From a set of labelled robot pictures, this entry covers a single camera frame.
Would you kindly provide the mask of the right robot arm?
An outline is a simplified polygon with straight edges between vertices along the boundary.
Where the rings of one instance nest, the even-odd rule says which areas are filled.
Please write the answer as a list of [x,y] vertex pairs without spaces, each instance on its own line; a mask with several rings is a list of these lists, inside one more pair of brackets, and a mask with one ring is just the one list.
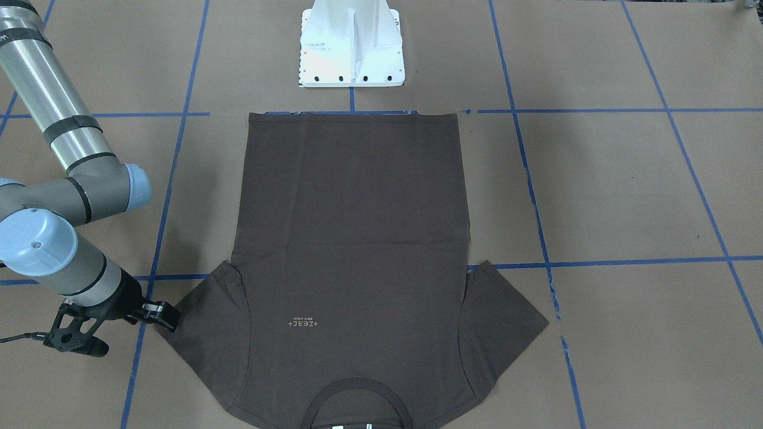
[[175,329],[171,304],[145,298],[125,269],[76,231],[145,206],[151,183],[114,154],[44,32],[30,2],[2,2],[2,70],[65,171],[34,185],[2,180],[2,263],[106,320]]

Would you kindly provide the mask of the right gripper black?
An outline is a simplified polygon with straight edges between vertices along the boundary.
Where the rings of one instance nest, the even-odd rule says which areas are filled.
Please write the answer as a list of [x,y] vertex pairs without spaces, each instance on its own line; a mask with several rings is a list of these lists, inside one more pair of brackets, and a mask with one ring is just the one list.
[[95,319],[116,321],[123,319],[130,324],[145,322],[158,324],[174,333],[179,326],[181,313],[168,301],[148,301],[142,286],[124,269],[120,270],[117,290],[103,303],[95,307]]

